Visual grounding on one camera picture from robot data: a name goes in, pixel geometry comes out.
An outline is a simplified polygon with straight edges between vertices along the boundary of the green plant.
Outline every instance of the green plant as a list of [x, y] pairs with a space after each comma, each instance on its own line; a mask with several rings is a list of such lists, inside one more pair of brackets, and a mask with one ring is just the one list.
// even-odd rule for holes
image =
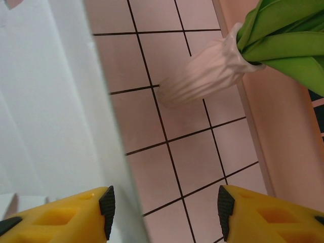
[[237, 34], [245, 60], [324, 96], [324, 0], [260, 0]]

